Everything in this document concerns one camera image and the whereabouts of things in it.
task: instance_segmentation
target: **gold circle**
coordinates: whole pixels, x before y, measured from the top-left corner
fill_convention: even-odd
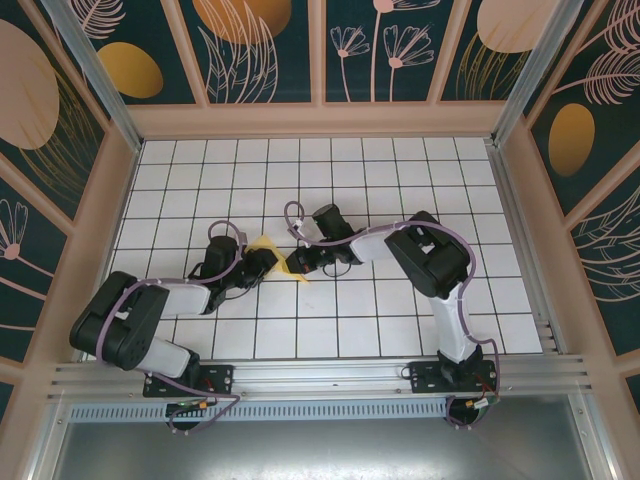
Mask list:
[[[499,53],[532,50],[557,0],[483,0],[478,10],[478,36]]]
[[[259,43],[258,37],[250,33],[245,3],[256,22],[261,18],[274,38],[291,19],[291,0],[193,0],[200,19],[218,37],[235,44]]]
[[[591,153],[596,125],[591,112],[577,103],[562,107],[549,133],[551,167],[563,177],[576,173]]]
[[[4,20],[0,65],[0,138],[18,148],[40,148],[58,124],[56,72],[38,44]]]
[[[162,90],[162,72],[147,52],[135,45],[114,42],[98,51],[98,57],[120,93],[149,98]]]

